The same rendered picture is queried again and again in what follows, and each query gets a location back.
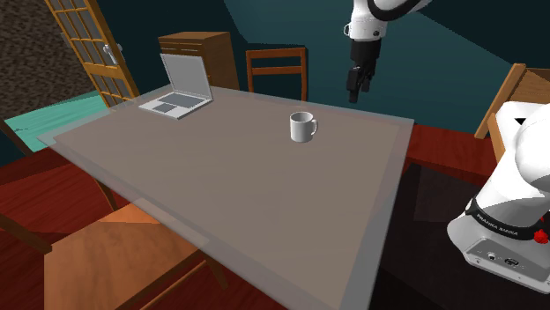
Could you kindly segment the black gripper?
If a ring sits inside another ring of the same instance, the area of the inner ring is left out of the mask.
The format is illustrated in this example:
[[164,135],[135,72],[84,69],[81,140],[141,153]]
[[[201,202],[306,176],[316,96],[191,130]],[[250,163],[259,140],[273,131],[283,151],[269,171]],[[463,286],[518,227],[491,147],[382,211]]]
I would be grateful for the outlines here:
[[352,41],[350,57],[354,61],[354,67],[348,71],[346,80],[346,90],[349,91],[350,103],[356,103],[358,100],[360,82],[361,90],[369,92],[381,46],[381,40]]

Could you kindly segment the white mug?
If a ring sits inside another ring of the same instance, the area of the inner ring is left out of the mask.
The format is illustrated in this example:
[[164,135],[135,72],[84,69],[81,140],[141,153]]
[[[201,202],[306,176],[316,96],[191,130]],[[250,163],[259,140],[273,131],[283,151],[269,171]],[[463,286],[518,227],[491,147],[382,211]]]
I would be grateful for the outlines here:
[[295,112],[290,115],[290,137],[296,143],[312,140],[318,129],[318,121],[310,112]]

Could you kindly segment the dark brown wooden chair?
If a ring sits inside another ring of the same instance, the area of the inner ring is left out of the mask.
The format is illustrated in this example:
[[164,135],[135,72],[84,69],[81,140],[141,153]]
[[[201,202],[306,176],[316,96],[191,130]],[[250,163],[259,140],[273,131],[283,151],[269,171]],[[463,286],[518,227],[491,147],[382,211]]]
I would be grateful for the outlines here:
[[[308,99],[308,68],[306,48],[276,48],[247,50],[245,52],[247,67],[247,82],[249,92],[254,92],[254,76],[274,76],[274,75],[300,75],[301,76],[301,100]],[[299,65],[255,67],[252,61],[255,59],[274,59],[299,57]]]

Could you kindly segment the brown wooden cabinet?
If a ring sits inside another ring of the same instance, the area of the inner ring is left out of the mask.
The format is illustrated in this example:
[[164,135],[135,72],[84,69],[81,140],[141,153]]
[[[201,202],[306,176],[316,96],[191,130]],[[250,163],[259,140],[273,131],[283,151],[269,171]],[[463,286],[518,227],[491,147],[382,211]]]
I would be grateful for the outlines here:
[[164,54],[200,56],[210,85],[240,89],[229,32],[180,32],[158,40]]

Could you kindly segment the grey glass table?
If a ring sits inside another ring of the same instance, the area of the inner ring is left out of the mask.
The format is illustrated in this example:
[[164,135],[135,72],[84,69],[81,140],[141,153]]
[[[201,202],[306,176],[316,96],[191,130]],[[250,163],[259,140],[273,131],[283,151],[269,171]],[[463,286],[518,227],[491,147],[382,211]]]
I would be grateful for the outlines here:
[[139,108],[169,92],[41,141],[289,310],[368,310],[413,121],[219,87],[180,120]]

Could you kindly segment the light wooden chair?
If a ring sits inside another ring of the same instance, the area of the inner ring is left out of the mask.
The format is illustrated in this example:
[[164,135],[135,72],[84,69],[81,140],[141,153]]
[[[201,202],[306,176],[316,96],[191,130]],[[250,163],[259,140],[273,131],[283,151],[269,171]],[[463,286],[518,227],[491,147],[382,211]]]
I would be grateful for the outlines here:
[[514,63],[509,70],[474,134],[478,139],[484,139],[487,133],[490,134],[497,162],[504,154],[505,146],[496,114],[507,101],[550,103],[550,69],[527,68],[524,63]]

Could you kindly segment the silver open laptop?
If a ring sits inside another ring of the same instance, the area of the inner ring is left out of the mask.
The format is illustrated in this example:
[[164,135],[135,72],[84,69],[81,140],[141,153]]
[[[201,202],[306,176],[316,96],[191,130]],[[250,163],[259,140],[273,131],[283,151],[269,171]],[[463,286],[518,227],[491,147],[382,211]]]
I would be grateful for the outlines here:
[[161,54],[171,91],[157,96],[139,108],[171,119],[187,114],[212,102],[212,91],[201,56]]

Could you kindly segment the dark robot stand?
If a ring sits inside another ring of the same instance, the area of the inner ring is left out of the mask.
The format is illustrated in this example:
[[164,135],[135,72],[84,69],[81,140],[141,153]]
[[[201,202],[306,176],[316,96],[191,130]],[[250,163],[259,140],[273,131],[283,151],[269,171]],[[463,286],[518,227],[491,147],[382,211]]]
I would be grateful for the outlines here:
[[447,224],[486,179],[408,166],[368,310],[550,310],[550,295],[469,265],[447,235]]

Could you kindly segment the wooden door with glass panes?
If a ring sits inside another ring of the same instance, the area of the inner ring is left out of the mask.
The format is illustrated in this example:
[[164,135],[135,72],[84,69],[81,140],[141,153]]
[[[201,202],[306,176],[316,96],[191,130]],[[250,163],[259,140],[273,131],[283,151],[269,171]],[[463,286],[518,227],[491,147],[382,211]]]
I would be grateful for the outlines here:
[[44,0],[107,107],[139,95],[96,0]]

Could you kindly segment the orange-brown wooden chair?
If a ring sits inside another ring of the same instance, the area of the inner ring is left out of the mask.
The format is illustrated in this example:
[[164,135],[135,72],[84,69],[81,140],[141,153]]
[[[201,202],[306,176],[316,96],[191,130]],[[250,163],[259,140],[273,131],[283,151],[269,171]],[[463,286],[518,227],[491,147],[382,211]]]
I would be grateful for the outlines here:
[[204,266],[227,288],[215,260],[133,204],[49,242],[14,218],[32,193],[0,186],[0,233],[40,256],[40,310],[131,310],[153,293],[150,310]]

